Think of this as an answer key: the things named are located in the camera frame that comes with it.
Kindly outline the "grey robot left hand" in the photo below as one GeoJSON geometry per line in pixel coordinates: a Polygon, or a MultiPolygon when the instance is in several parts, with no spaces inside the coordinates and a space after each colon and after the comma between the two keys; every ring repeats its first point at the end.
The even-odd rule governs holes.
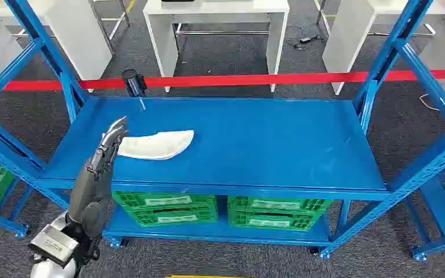
{"type": "Polygon", "coordinates": [[[113,164],[123,138],[127,117],[114,121],[81,168],[70,194],[64,232],[75,238],[101,235],[111,212],[113,164]]]}

